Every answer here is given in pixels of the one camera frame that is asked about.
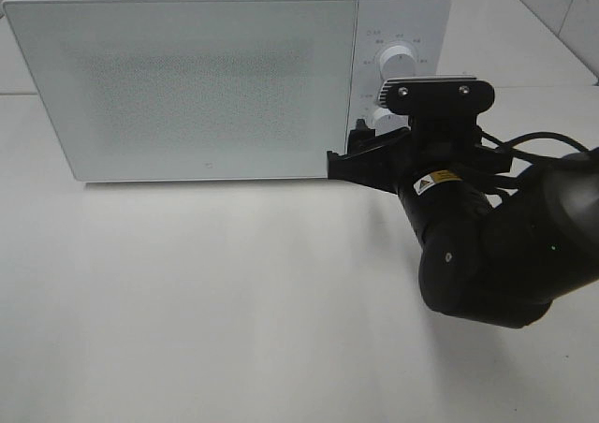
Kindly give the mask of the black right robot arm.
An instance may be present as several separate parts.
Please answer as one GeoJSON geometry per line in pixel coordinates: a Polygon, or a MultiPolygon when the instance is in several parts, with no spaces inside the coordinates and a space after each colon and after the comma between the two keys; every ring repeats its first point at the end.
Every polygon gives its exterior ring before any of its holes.
{"type": "Polygon", "coordinates": [[[328,176],[398,196],[421,247],[433,311],[506,328],[598,279],[598,153],[525,153],[476,124],[377,135],[358,122],[328,176]]]}

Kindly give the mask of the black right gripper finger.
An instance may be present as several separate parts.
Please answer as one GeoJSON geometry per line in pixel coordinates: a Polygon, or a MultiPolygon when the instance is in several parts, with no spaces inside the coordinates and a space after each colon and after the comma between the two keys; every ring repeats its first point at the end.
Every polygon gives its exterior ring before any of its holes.
{"type": "Polygon", "coordinates": [[[376,130],[367,126],[364,119],[357,119],[355,127],[349,132],[347,154],[351,156],[366,155],[387,147],[387,141],[376,136],[376,130]]]}
{"type": "Polygon", "coordinates": [[[327,151],[327,178],[344,182],[361,182],[363,166],[352,156],[327,151]]]}

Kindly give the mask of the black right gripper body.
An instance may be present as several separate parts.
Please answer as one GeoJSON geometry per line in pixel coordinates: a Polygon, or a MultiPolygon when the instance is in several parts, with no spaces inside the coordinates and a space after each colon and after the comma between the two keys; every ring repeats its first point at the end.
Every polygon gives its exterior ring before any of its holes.
{"type": "Polygon", "coordinates": [[[441,183],[439,173],[445,169],[443,142],[426,139],[406,127],[380,136],[387,141],[386,148],[352,156],[363,166],[364,177],[361,182],[351,183],[416,197],[441,183]]]}

